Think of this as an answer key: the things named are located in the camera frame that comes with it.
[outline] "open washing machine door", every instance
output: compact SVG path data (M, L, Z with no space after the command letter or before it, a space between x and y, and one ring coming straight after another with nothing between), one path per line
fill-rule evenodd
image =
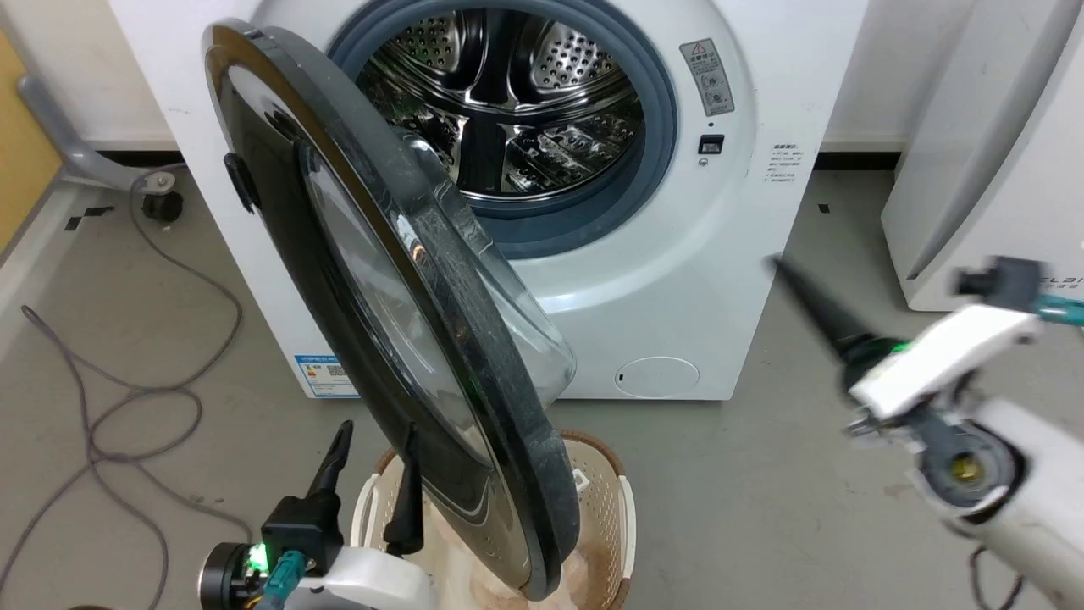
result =
M241 200L397 450L417 425L429 498L528 599L560 581L579 505L543 414L575 358L434 151L393 130L302 38L238 21L205 37Z

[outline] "gray cable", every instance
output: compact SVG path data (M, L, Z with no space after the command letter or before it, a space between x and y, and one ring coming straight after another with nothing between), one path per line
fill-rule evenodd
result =
M979 610L993 610L988 603L985 596L982 595L982 583L979 582L979 557L983 553L986 553L986 547L979 545L967 558L967 564L971 569L971 596L975 598L976 605L979 606ZM1016 582L1012 583L1012 588L1009 589L1009 594L1005 596L1005 601L997 607L996 610L1009 610L1016 606L1016 600L1020 597L1020 593L1023 592L1023 585L1027 581L1020 574L1017 574Z
M112 499L120 508L125 509L125 511L134 517L141 523L146 525L146 528L151 530L151 532L154 534L155 538L157 538L158 547L162 551L162 571L158 577L158 587L155 590L154 598L151 600L151 605L147 608L149 610L155 610L155 608L158 607L158 602L162 600L162 594L166 588L166 576L169 574L169 543L166 541L166 536L162 532L162 529L158 528L158 525L150 517L147 517L145 512L136 508L128 501L120 497L120 495L117 494L117 492L102 479L101 475L98 471L98 466L102 463L125 464L133 467L144 477L146 477L147 480L150 480L155 488L160 490L163 493L165 493L167 496L172 498L181 506L185 508L191 508L192 510L196 510L205 515L209 515L211 517L221 519L229 523L233 523L234 525L237 525L237 528L240 528L245 533L245 536L249 544L251 544L253 542L253 531L248 527L248 524L246 524L243 520L227 512L223 512L221 510L216 510L214 508L196 504L195 502L192 502L189 498L178 494L169 486L167 486L165 483L159 481L158 478L152 475L146 468L144 468L142 464L143 460L145 459L160 456L163 454L170 452L181 443L188 441L189 438L192 437L192 434L196 431L196 428L199 426L199 421L203 419L203 401L201 401L199 397L197 397L194 392L189 390L188 386L193 381L203 377L204 374L210 371L210 368L214 367L216 363L218 363L219 359L221 359L222 355L225 354L227 350L230 349L230 346L233 345L234 339L236 339L237 333L241 330L242 320L244 319L244 310L241 307L241 300L238 300L237 297L232 291L230 291L228 287L225 287L218 281L207 276L203 272L193 269L189 264L185 264L184 262L181 262L177 258L173 258L172 256L163 251L163 249L158 247L157 244L154 243L154 241L146 233L146 231L143 230L143 226L140 225L139 220L137 220L136 218L136 200L138 198L136 191L139 189L139 186L145 183L146 179L151 174L157 171L178 169L181 167L184 167L183 163L165 165L156 169L146 171L138 180L136 180L132 183L131 187L128 190L128 216L131 219L132 224L136 226L136 230L139 232L140 236L143 237L143 241L146 242L146 244L151 246L151 249L153 249L156 254L158 254L158 256L162 256L173 265L180 268L182 271L185 271L186 273L194 275L197 278L210 284L218 291L220 291L222 296L224 296L228 300L230 300L230 302L233 303L233 309L234 309L233 327L230 329L229 336L227 336L225 340L222 342L221 347L215 352L215 354L203 366L197 368L195 373L188 376L182 381L169 386L141 386L138 384L131 384L125 381L114 375L111 375L101 367L99 367L98 365L91 363L87 359L83 359L79 354L73 352L72 349L69 349L64 343L64 341L56 335L56 333L53 332L53 329L50 328L49 325L46 324L43 320L41 320L41 316L39 316L37 312L26 307L26 304L23 304L22 308L23 315L26 316L26 319L30 322L30 324L34 325L34 327L37 328L39 332L41 332L41 334L46 336L46 338L53 343L57 352L60 352L61 358L64 359L64 364L67 365L68 373L72 375L72 380L75 382L76 389L78 390L79 417L82 420L82 434L83 434L83 442L86 444L86 463L81 468L79 468L79 470L73 473L72 477L69 477L64 482L64 484L61 485L53 493L53 495L49 496L49 499L46 501L43 505L41 505L41 508L38 509L38 511L30 519L30 522L27 523L26 529L23 530L23 533L20 535L18 541L15 543L15 548L11 551L11 555L8 557L8 561L4 563L3 571L0 572L0 594L3 593L4 584L7 584L8 576L11 574L11 570L15 566L15 560L18 559L20 553L23 550L23 547L26 544L27 538L29 538L30 534L34 532L34 529L38 525L38 522L41 521L41 518L44 517L44 515L49 511L49 509L52 508L64 496L64 494L68 491L68 489L72 488L72 485L76 481L78 481L87 472L90 472L91 476L94 478L94 481L98 483L99 489L101 489L102 492L104 492L109 499ZM98 416L94 420L91 420L87 408L87 389L83 386L82 377L79 374L78 367L76 367L76 363L82 365L83 367L104 377L105 379L108 379L109 381L118 386L127 388L129 390L128 395L118 401L117 403L115 403L113 406L106 410L105 413ZM192 401L193 405L195 406L195 416L192 418L192 424L184 432L182 432L176 439L169 441L168 443L164 444L160 447L150 450L140 454L107 452L105 450L102 450L98 445L95 434L98 433L99 428L105 423L105 420L109 418L109 416L112 416L121 408L137 401L158 394L180 394Z

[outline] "laundry basket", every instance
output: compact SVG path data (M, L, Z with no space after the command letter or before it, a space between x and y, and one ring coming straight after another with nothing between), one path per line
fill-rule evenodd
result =
M496 597L485 589L495 579L466 550L425 499L425 548L408 559L431 574L440 590L441 610L506 610L575 607L617 610L624 605L636 555L636 510L632 488L615 453L597 439L562 432L580 499L580 542L565 562L563 586L543 602ZM388 452L361 491L350 528L350 545L384 548L384 528L391 520L402 478L402 462ZM576 568L570 563L577 562ZM555 600L564 597L564 603Z

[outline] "chair wheel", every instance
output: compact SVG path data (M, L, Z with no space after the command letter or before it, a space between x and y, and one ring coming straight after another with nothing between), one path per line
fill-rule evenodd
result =
M178 192L164 195L143 195L143 216L159 222L170 223L181 217L184 197Z

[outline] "concrete floor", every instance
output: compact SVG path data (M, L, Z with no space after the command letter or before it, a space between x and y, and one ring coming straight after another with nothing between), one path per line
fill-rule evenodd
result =
M878 222L890 187L889 173L815 173L788 251L869 323L909 337L933 319L905 311L891 275ZM304 492L337 425L353 418L340 493L356 496L387 442L361 403L302 397L191 182L183 192L184 217L155 237L230 285L246 321L234 348L193 388L206 404L202 427L147 468L182 494L256 525L279 497ZM818 203L831 212L820 212ZM162 384L189 375L228 330L228 303L152 256L124 213L88 218L78 231L36 303L42 317L122 378ZM1082 356L1077 334L1050 329L1038 346L991 365L984 385L1084 433ZM92 412L125 393L91 376L87 382ZM971 544L947 534L908 489L902 450L850 446L840 434L848 413L836 388L833 363L776 287L733 401L563 402L550 411L557 426L610 444L628 469L640 544L627 608L973 607L965 566ZM82 442L64 363L28 325L0 363L0 397L5 556L40 503L79 466ZM118 414L103 444L151 447L191 417L183 400L150 401ZM238 540L237 532L182 509L127 467L104 470L169 540L162 608L197 608L198 566L217 542ZM999 599L1009 576L994 563L985 576ZM0 607L143 608L158 570L150 532L83 480L42 521ZM1018 608L1049 606L1032 589Z

